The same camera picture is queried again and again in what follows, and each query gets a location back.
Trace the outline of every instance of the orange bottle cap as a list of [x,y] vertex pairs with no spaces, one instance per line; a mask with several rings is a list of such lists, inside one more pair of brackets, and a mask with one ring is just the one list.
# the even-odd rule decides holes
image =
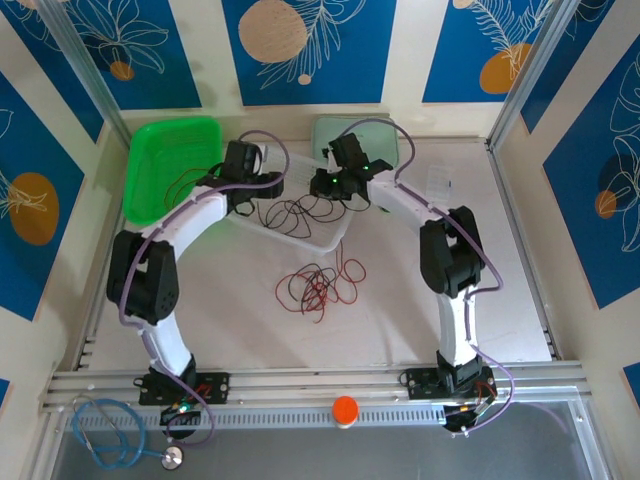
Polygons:
[[358,403],[351,397],[340,397],[333,403],[333,418],[339,425],[353,425],[358,419]]

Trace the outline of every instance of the metal grate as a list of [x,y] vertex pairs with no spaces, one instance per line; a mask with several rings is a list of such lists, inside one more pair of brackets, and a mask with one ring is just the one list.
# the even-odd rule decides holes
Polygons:
[[[137,430],[136,422],[124,412],[107,412],[111,420],[123,431]],[[158,413],[140,414],[147,430],[161,430]],[[174,430],[209,428],[208,415],[201,416],[197,424],[174,427]],[[269,429],[269,428],[335,428],[330,408],[264,408],[264,409],[220,409],[214,410],[215,428],[218,430]],[[82,426],[86,431],[103,431],[111,427],[98,412],[88,412],[82,416]],[[398,427],[410,425],[441,425],[445,423],[441,406],[409,405],[397,407],[363,407],[354,427]],[[71,429],[71,419],[66,429]]]

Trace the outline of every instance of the blue cable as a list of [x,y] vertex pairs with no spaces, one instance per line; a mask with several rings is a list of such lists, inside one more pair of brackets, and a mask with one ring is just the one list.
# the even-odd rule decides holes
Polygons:
[[[109,420],[116,435],[118,436],[118,439],[120,440],[120,445],[95,446],[89,441],[84,429],[82,428],[80,415],[82,414],[82,412],[84,412],[84,410],[86,410],[88,407],[91,407],[91,406],[96,407],[98,411]],[[111,419],[104,413],[104,411],[101,408],[102,406],[112,406],[112,407],[121,408],[128,415],[130,415],[131,418],[135,420],[138,426],[138,432],[140,434],[140,440],[138,441],[137,447],[133,447],[129,444],[129,440],[127,439],[124,432],[119,428],[117,428],[113,423],[113,421],[111,421]],[[91,456],[93,457],[94,461],[100,468],[103,468],[105,470],[115,470],[116,468],[130,468],[138,460],[140,460],[140,457],[142,457],[142,455],[149,455],[156,458],[163,458],[164,456],[163,453],[156,452],[153,450],[146,450],[144,448],[147,440],[147,431],[144,428],[144,423],[140,415],[138,415],[127,404],[118,402],[117,400],[112,400],[110,398],[100,398],[97,400],[91,399],[90,401],[83,403],[77,410],[75,410],[74,408],[74,412],[75,413],[73,415],[73,418],[71,419],[71,427],[73,429],[73,435],[76,437],[76,439],[80,443],[82,443],[84,446],[86,446],[89,449],[89,451],[91,452]],[[118,457],[118,459],[112,463],[106,463],[103,460],[102,455],[105,453],[113,453],[113,452],[120,452],[120,457]],[[133,454],[131,459],[125,461],[125,458],[130,454]]]

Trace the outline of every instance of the metal bracket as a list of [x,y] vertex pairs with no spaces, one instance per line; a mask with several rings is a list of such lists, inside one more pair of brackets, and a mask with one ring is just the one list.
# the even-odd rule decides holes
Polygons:
[[440,381],[438,368],[408,368],[400,375],[400,383],[407,387],[409,400],[443,400],[451,398],[477,398],[479,395],[477,382],[495,383],[490,367],[482,367],[480,375],[469,381],[456,392],[448,391],[446,385]]
[[[224,405],[229,395],[229,377],[226,372],[196,373],[194,390],[209,405]],[[154,375],[148,373],[144,377],[136,378],[133,384],[140,388],[138,403],[145,406],[166,406],[184,399],[183,392],[176,394],[175,390],[163,388],[154,380]]]

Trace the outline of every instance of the gray floor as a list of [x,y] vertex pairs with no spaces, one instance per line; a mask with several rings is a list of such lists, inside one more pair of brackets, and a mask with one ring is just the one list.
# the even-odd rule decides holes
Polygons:
[[[224,479],[586,479],[586,462],[564,404],[556,417],[515,404],[502,418],[452,439],[442,427],[286,430],[222,430],[212,443],[185,452],[174,472],[146,457],[133,468],[104,471],[66,434],[54,480]],[[114,442],[112,432],[92,433],[96,444]],[[163,449],[160,432],[149,448]]]

